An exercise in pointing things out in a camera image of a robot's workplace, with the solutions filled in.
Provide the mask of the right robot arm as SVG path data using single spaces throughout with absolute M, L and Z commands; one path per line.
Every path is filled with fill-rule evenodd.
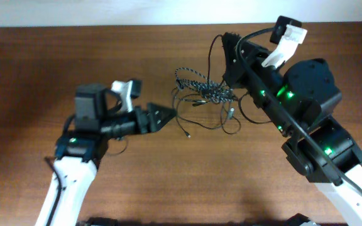
M 362 225 L 362 150 L 333 118 L 342 98 L 322 58 L 304 60 L 284 75 L 267 64 L 270 51 L 249 36 L 225 33 L 224 80 L 246 89 L 286 138 L 282 148 L 294 170 L 323 193 L 348 225 Z

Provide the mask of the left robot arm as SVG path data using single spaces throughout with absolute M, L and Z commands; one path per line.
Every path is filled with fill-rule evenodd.
M 75 225 L 109 141 L 158 132 L 177 115 L 151 102 L 145 110 L 133 106 L 140 93 L 139 80 L 77 87 L 75 112 L 65 121 L 54 157 L 45 158 L 52 180 L 37 225 Z

